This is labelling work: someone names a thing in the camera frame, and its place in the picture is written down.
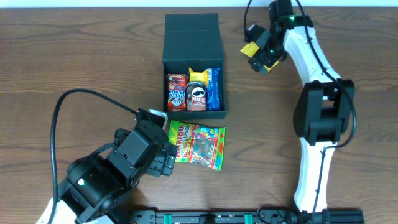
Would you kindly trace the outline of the yellow snack bar wrapper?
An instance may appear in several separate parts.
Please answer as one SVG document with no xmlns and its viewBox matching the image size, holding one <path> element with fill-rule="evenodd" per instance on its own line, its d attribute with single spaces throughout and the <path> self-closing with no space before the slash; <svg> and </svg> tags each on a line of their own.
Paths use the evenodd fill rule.
<svg viewBox="0 0 398 224">
<path fill-rule="evenodd" d="M 271 69 L 279 64 L 279 58 L 273 55 L 273 51 L 260 48 L 255 42 L 246 44 L 241 50 L 249 57 L 248 63 L 256 72 L 266 75 Z"/>
</svg>

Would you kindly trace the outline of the green Haribo gummy bag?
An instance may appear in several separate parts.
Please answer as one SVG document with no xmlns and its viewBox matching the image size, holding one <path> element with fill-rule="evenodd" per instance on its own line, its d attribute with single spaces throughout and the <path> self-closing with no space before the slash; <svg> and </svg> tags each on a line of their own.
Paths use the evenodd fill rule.
<svg viewBox="0 0 398 224">
<path fill-rule="evenodd" d="M 176 162 L 221 171 L 226 129 L 171 120 L 169 142 L 178 147 Z"/>
</svg>

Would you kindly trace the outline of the blue Oreo cookie pack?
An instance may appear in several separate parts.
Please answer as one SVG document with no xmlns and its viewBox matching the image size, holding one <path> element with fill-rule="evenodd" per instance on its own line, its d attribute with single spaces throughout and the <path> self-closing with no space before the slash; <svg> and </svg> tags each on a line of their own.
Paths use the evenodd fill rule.
<svg viewBox="0 0 398 224">
<path fill-rule="evenodd" d="M 219 95 L 219 77 L 220 68 L 208 68 L 208 83 L 207 83 L 207 110 L 219 111 L 221 109 L 220 95 Z"/>
</svg>

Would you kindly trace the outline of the red Hello Panda box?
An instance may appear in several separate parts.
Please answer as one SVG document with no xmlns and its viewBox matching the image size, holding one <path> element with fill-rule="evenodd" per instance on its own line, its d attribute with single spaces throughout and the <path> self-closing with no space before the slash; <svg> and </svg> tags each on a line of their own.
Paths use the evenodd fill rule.
<svg viewBox="0 0 398 224">
<path fill-rule="evenodd" d="M 186 74 L 168 74 L 166 76 L 168 87 L 167 111 L 185 111 L 186 106 L 186 87 L 188 76 Z"/>
</svg>

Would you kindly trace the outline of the small Pringles can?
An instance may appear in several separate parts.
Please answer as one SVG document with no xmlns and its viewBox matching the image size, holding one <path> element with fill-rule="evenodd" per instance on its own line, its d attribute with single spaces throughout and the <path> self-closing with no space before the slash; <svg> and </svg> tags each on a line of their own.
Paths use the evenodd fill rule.
<svg viewBox="0 0 398 224">
<path fill-rule="evenodd" d="M 187 111 L 206 111 L 206 85 L 190 82 L 186 87 Z"/>
</svg>

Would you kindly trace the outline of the black gift box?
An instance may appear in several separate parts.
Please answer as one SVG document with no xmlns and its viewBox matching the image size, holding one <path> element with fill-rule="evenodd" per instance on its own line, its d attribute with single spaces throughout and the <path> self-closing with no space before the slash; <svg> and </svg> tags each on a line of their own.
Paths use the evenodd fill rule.
<svg viewBox="0 0 398 224">
<path fill-rule="evenodd" d="M 162 63 L 163 111 L 172 120 L 223 119 L 226 107 L 224 81 L 224 50 L 219 30 L 218 14 L 166 14 Z M 219 68 L 218 111 L 168 112 L 168 74 L 189 74 L 188 69 L 202 72 Z"/>
</svg>

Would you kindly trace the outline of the small yellow snack packet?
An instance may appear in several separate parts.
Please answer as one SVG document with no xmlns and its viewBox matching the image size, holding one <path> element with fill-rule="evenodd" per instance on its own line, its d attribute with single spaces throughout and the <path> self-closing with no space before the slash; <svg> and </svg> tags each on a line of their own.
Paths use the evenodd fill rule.
<svg viewBox="0 0 398 224">
<path fill-rule="evenodd" d="M 195 72 L 192 68 L 189 68 L 189 82 L 202 82 L 208 85 L 208 70 Z"/>
</svg>

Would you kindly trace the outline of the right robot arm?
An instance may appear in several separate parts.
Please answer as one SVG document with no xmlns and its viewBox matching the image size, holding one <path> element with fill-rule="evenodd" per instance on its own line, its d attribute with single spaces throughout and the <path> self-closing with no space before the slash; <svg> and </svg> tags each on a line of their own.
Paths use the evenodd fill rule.
<svg viewBox="0 0 398 224">
<path fill-rule="evenodd" d="M 327 210 L 333 153 L 345 147 L 356 132 L 355 87 L 328 62 L 314 24 L 303 9 L 295 14 L 290 0 L 272 1 L 268 8 L 270 29 L 245 26 L 246 45 L 241 52 L 249 57 L 252 69 L 263 75 L 286 57 L 294 62 L 303 85 L 293 115 L 302 148 L 294 204 L 301 216 L 315 218 Z"/>
</svg>

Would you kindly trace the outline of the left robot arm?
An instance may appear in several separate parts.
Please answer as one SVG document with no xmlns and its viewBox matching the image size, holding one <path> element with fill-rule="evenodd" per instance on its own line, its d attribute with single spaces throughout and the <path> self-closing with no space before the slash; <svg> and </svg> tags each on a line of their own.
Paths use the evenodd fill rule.
<svg viewBox="0 0 398 224">
<path fill-rule="evenodd" d="M 112 143 L 72 162 L 39 223 L 127 223 L 115 209 L 144 175 L 172 174 L 177 147 L 165 133 L 167 114 L 138 110 L 133 130 L 117 129 Z"/>
</svg>

